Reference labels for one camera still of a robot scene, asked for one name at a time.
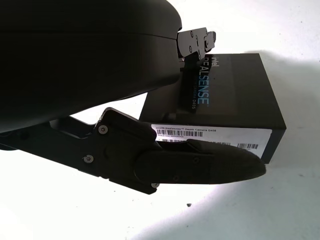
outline black plastic part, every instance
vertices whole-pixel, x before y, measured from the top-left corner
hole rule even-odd
[[[142,94],[180,74],[176,40],[164,37],[0,33],[0,43],[0,133]]]
[[[0,133],[179,78],[181,18],[166,0],[0,3]]]
[[[99,133],[101,125],[106,134]],[[1,134],[0,144],[151,194],[155,189],[137,179],[134,164],[143,152],[162,150],[156,136],[148,124],[109,107],[96,125],[67,117]]]
[[[229,145],[188,140],[161,144],[164,151],[147,151],[135,164],[144,182],[225,184],[260,177],[264,163],[253,153]]]

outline screw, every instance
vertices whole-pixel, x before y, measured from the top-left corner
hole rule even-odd
[[[90,164],[94,161],[94,156],[87,155],[87,156],[84,156],[82,159],[86,164]]]
[[[197,164],[197,163],[199,163],[199,161],[200,161],[200,158],[195,157],[192,162],[193,162],[194,164]]]
[[[175,175],[175,176],[173,177],[173,181],[175,181],[175,182],[178,182],[178,181],[179,181],[179,179],[180,179],[180,177],[179,177],[179,176],[177,176],[177,175]]]
[[[108,127],[107,126],[105,126],[105,125],[101,125],[99,128],[98,128],[98,132],[100,133],[100,134],[106,134],[107,132],[108,132]]]
[[[153,187],[154,189],[156,189],[159,186],[160,186],[160,183],[151,183],[151,187]]]

